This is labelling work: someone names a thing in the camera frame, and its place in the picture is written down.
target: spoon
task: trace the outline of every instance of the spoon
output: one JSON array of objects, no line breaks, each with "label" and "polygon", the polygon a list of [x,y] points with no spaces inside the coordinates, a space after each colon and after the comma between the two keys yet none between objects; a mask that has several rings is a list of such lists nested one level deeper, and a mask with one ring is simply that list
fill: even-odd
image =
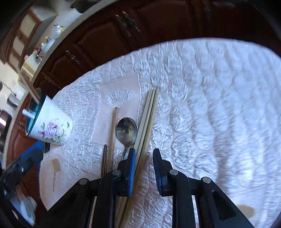
[{"label": "spoon", "polygon": [[136,142],[138,134],[136,122],[129,117],[121,119],[116,126],[116,136],[120,143],[125,146],[122,160],[124,160],[127,149]]}]

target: white straw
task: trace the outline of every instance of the white straw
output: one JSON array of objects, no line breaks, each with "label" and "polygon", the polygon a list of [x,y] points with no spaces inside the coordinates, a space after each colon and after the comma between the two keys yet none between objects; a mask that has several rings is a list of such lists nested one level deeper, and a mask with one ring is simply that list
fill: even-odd
[{"label": "white straw", "polygon": [[23,109],[22,110],[22,114],[23,115],[25,115],[25,116],[27,116],[27,117],[29,117],[29,118],[31,118],[31,119],[35,119],[35,115],[33,115],[32,113],[30,113],[29,111],[27,111],[26,109]]}]

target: white textured tablecloth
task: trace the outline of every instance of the white textured tablecloth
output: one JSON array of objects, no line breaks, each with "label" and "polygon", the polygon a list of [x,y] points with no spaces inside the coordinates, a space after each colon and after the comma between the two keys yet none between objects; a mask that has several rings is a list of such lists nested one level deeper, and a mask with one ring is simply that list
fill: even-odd
[{"label": "white textured tablecloth", "polygon": [[[39,179],[44,205],[49,209],[80,178],[99,178],[102,141],[109,135],[105,130],[105,138],[95,136],[102,124],[97,120],[104,115],[110,123],[111,106],[127,105],[121,115],[127,110],[139,124],[147,92],[159,87],[129,227],[171,227],[172,200],[157,191],[154,148],[174,169],[192,178],[209,176],[236,205],[254,208],[255,227],[270,227],[281,211],[280,64],[275,53],[257,44],[191,39],[143,48],[86,73],[53,99],[73,119],[73,132],[64,146],[51,145],[44,154]],[[118,83],[124,77],[132,82]],[[123,151],[119,142],[116,146],[115,166]],[[53,191],[54,158],[61,172]]]}]

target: cup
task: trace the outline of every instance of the cup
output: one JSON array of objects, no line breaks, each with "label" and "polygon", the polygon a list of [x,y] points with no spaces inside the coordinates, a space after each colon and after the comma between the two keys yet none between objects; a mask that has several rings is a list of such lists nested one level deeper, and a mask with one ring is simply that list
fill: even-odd
[{"label": "cup", "polygon": [[28,111],[35,118],[27,117],[26,135],[55,145],[64,145],[72,132],[72,119],[65,114],[47,95],[36,89],[40,95],[39,104],[31,98]]}]

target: table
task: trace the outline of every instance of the table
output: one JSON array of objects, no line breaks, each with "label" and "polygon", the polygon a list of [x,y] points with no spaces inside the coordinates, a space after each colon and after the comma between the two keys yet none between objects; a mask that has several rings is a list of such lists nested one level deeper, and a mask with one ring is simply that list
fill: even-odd
[{"label": "table", "polygon": [[[188,177],[209,176],[236,205],[255,210],[255,227],[281,211],[281,61],[271,50],[237,40],[176,40],[134,51],[86,73],[55,97],[73,119],[64,146],[51,145],[40,168],[47,209],[80,178],[100,177],[111,115],[140,123],[146,95],[160,88],[139,191],[129,227],[170,227],[171,197],[159,196],[152,151]],[[114,166],[123,147],[116,141]],[[54,181],[53,159],[61,171]]]}]

